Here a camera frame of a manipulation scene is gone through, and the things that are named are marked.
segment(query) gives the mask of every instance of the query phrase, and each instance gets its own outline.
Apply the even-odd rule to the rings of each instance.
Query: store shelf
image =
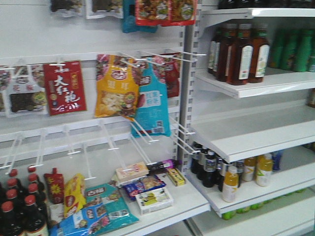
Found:
[[[262,83],[233,86],[220,82],[205,69],[196,71],[196,87],[200,90],[222,92],[234,98],[260,96],[272,93],[296,91],[315,88],[315,77],[312,72],[293,72],[267,68]]]
[[[236,200],[227,203],[217,186],[206,188],[196,176],[188,171],[187,178],[210,202],[219,216],[223,213],[260,203],[315,184],[315,153],[305,147],[286,149],[282,158],[281,171],[273,173],[271,184],[260,187],[255,181],[242,182]]]
[[[107,233],[106,236],[146,235],[210,210],[209,202],[189,181],[175,187],[166,175],[162,175],[160,179],[166,182],[166,187],[174,198],[174,205],[141,216],[137,203],[126,200],[132,214],[140,219],[139,222]]]
[[[203,236],[300,236],[314,228],[314,192],[307,189],[274,200],[258,210],[220,219],[213,211],[192,218]]]
[[[193,140],[228,162],[315,141],[313,108],[303,105],[278,109],[261,109],[232,118],[194,120]]]

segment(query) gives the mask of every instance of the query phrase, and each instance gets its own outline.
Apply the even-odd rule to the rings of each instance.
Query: small box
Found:
[[[136,195],[141,215],[167,208],[174,204],[174,200],[166,187],[154,189]]]
[[[167,169],[167,176],[175,186],[181,186],[186,183],[184,176],[178,169]]]
[[[149,170],[143,161],[127,166],[127,170],[123,168],[116,169],[116,175],[120,182],[125,182],[133,178],[145,176]]]

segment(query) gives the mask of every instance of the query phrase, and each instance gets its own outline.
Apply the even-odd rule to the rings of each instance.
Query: green bottle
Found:
[[[310,29],[302,30],[302,39],[297,48],[293,70],[305,72],[308,69],[308,62],[312,52],[313,31]]]
[[[285,29],[277,30],[276,37],[270,48],[269,67],[279,68],[285,43]]]
[[[281,55],[280,69],[282,70],[291,70],[293,68],[294,57],[298,44],[298,35],[298,29],[290,30],[289,39],[285,44]]]

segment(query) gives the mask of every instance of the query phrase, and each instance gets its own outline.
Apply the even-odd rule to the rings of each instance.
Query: yellow snack bag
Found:
[[[85,181],[80,173],[70,179],[64,187],[64,217],[67,218],[78,212],[86,204]]]
[[[121,115],[133,121],[139,96],[139,83],[133,67],[115,55],[98,55],[102,58],[102,75],[98,75],[95,117]]]

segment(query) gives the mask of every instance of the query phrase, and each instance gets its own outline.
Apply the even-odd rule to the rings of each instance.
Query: red bottle cap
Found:
[[[36,167],[35,166],[29,166],[28,167],[28,172],[29,173],[33,173],[33,172],[35,172],[36,171]]]
[[[28,179],[29,179],[29,182],[34,182],[37,180],[37,177],[38,175],[36,173],[33,173],[33,174],[30,174]]]
[[[13,210],[13,202],[7,201],[5,203],[2,203],[1,209],[3,212],[9,212],[9,211]]]
[[[8,187],[16,186],[18,184],[18,180],[16,178],[8,179],[7,184],[8,184]]]
[[[29,193],[34,193],[38,190],[37,183],[31,183],[29,185]]]
[[[16,189],[10,189],[6,192],[6,197],[8,199],[13,199],[18,196],[18,191]]]
[[[25,199],[25,204],[27,206],[33,205],[35,203],[35,196],[34,195],[28,195]]]
[[[15,177],[18,175],[18,170],[17,169],[12,169],[9,173],[10,177]]]

